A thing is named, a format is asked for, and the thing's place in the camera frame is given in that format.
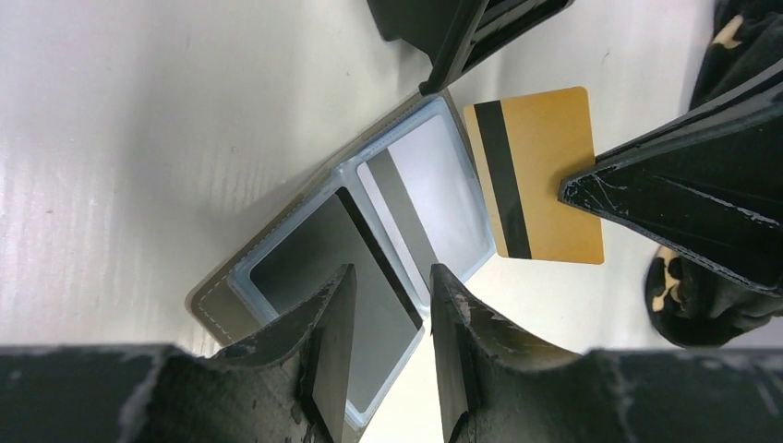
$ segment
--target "stitching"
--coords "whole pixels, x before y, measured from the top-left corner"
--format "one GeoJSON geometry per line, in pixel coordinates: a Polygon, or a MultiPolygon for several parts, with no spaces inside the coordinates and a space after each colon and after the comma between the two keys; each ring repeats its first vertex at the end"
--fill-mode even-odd
{"type": "MultiPolygon", "coordinates": [[[[361,151],[361,150],[364,150],[365,148],[368,148],[368,147],[369,147],[369,146],[371,146],[371,145],[375,145],[375,144],[378,144],[378,143],[385,142],[385,140],[387,140],[387,139],[389,139],[389,138],[393,138],[393,137],[395,136],[395,134],[393,134],[393,132],[394,132],[394,131],[393,131],[393,127],[394,127],[394,126],[398,126],[398,125],[399,125],[399,124],[400,124],[400,123],[401,123],[403,120],[406,120],[406,119],[408,119],[408,118],[412,117],[413,115],[416,115],[416,113],[417,113],[418,111],[421,111],[421,110],[425,109],[425,108],[426,108],[428,105],[430,105],[430,104],[431,104],[431,103],[433,103],[433,102],[435,102],[435,101],[432,101],[432,102],[425,103],[425,104],[423,104],[423,105],[422,105],[422,106],[420,106],[420,107],[417,107],[417,106],[414,104],[414,105],[413,105],[413,106],[411,106],[410,108],[406,109],[406,110],[405,110],[404,112],[402,112],[402,113],[401,113],[399,116],[397,116],[396,118],[393,118],[393,119],[392,119],[392,120],[391,120],[391,121],[390,121],[390,122],[389,122],[387,125],[384,125],[384,126],[383,126],[383,127],[382,127],[382,128],[379,130],[379,131],[378,131],[380,134],[382,134],[380,137],[378,137],[378,138],[375,138],[375,139],[372,139],[372,138],[371,138],[370,140],[368,140],[368,141],[367,141],[367,144],[365,144],[363,148],[360,148],[360,149],[359,149],[359,151],[361,151]]],[[[414,122],[413,122],[413,123],[418,123],[418,122],[419,122],[420,120],[422,120],[423,118],[424,118],[423,116],[419,116],[418,118],[416,118],[416,119],[414,120],[414,122]]],[[[286,215],[285,215],[285,217],[283,217],[283,218],[282,218],[280,221],[278,221],[278,223],[277,223],[277,224],[275,224],[275,225],[274,225],[274,226],[273,226],[273,227],[272,227],[272,228],[269,230],[269,232],[268,232],[266,235],[264,235],[264,236],[263,236],[263,238],[261,238],[260,240],[258,240],[258,241],[257,241],[257,243],[256,243],[255,245],[253,245],[253,247],[251,247],[250,249],[248,249],[248,251],[247,251],[247,252],[246,252],[246,253],[245,253],[245,254],[244,254],[244,255],[243,255],[243,256],[242,256],[240,259],[238,259],[238,260],[234,261],[234,263],[236,264],[236,263],[238,263],[238,262],[240,262],[240,261],[244,260],[244,259],[245,259],[247,256],[249,256],[250,254],[252,254],[252,253],[253,253],[253,251],[256,249],[256,247],[257,247],[258,245],[260,245],[261,243],[263,243],[263,241],[264,241],[264,240],[266,240],[266,239],[267,239],[267,237],[269,237],[269,236],[270,236],[272,233],[274,233],[274,232],[277,230],[277,228],[279,228],[279,227],[280,227],[280,225],[281,225],[281,224],[283,224],[283,223],[284,223],[286,220],[288,220],[288,219],[291,217],[291,215],[293,215],[293,214],[294,214],[294,212],[295,212],[297,209],[299,209],[299,207],[300,207],[300,206],[302,206],[303,204],[305,204],[305,203],[306,203],[306,202],[308,202],[308,201],[309,201],[309,198],[303,198],[303,199],[302,199],[302,201],[300,201],[300,202],[299,202],[299,203],[298,203],[296,206],[294,206],[293,208],[291,208],[291,210],[288,212],[288,214],[286,214],[286,215]]],[[[210,288],[210,289],[209,289],[209,290],[208,290],[208,291],[207,291],[205,294],[203,294],[203,295],[200,297],[200,299],[199,299],[199,303],[198,303],[198,307],[199,307],[199,311],[201,311],[201,313],[202,313],[202,314],[203,314],[203,315],[204,315],[206,318],[208,318],[208,319],[209,319],[209,320],[210,320],[212,323],[214,323],[214,325],[215,325],[215,326],[217,326],[217,327],[218,327],[218,329],[220,330],[220,332],[222,332],[222,333],[223,333],[223,335],[225,336],[225,338],[226,338],[226,339],[228,339],[229,341],[234,341],[234,339],[232,339],[232,338],[231,338],[231,335],[229,335],[229,333],[228,333],[228,332],[227,332],[227,331],[226,331],[226,330],[223,328],[223,325],[221,325],[219,321],[217,321],[217,320],[216,320],[216,319],[215,319],[213,316],[211,316],[211,315],[210,315],[210,314],[209,314],[209,313],[208,313],[208,312],[207,312],[207,311],[204,309],[204,307],[201,305],[202,303],[204,303],[204,301],[205,301],[205,300],[206,300],[208,297],[210,297],[210,296],[212,295],[212,293],[215,291],[215,289],[217,289],[218,285],[220,285],[221,283],[223,283],[223,282],[224,282],[224,281],[225,281],[225,280],[228,278],[228,275],[229,275],[229,273],[230,273],[230,272],[231,272],[230,270],[229,270],[228,272],[225,272],[225,274],[224,274],[224,275],[223,275],[223,276],[222,276],[222,277],[221,277],[221,278],[220,278],[220,279],[219,279],[217,282],[215,282],[215,284],[213,284],[213,285],[212,285],[212,287],[211,287],[211,288],[210,288]]]]}

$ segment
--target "black magnetic stripe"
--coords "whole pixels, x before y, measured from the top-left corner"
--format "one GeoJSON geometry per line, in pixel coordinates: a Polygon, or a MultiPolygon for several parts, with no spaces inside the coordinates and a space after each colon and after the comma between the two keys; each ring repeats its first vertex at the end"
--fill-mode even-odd
{"type": "Polygon", "coordinates": [[[503,109],[500,102],[480,103],[475,108],[509,257],[532,258],[503,109]]]}
{"type": "Polygon", "coordinates": [[[383,150],[373,157],[367,162],[367,167],[372,172],[386,206],[389,207],[391,217],[403,235],[416,268],[429,287],[429,270],[432,265],[438,263],[438,258],[389,150],[383,150]]]}

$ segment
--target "gold card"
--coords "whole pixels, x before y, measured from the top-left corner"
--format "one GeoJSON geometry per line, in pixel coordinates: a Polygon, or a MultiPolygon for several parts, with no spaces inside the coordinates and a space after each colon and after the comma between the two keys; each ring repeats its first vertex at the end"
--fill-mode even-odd
{"type": "Polygon", "coordinates": [[[584,88],[467,106],[465,125],[501,257],[601,264],[601,220],[558,201],[595,164],[584,88]]]}

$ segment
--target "patterned fabric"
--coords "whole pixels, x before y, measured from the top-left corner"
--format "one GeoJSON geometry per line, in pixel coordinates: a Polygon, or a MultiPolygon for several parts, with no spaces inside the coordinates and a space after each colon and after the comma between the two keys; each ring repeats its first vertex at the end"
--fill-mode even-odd
{"type": "MultiPolygon", "coordinates": [[[[783,58],[783,0],[719,0],[691,108],[783,58]]],[[[755,293],[661,247],[644,288],[653,326],[681,346],[720,346],[783,316],[783,298],[755,293]]]]}

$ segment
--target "white table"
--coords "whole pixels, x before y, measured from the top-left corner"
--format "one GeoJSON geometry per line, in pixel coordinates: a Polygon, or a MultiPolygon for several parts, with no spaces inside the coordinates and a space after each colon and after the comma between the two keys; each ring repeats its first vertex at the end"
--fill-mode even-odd
{"type": "MultiPolygon", "coordinates": [[[[585,86],[602,152],[686,109],[711,28],[711,0],[577,0],[452,94],[585,86]]],[[[186,293],[428,71],[365,0],[0,0],[0,342],[213,353],[186,293]]],[[[641,292],[655,245],[604,235],[603,266],[494,257],[468,286],[571,350],[668,346],[641,292]]],[[[363,441],[439,439],[427,338],[363,441]]]]}

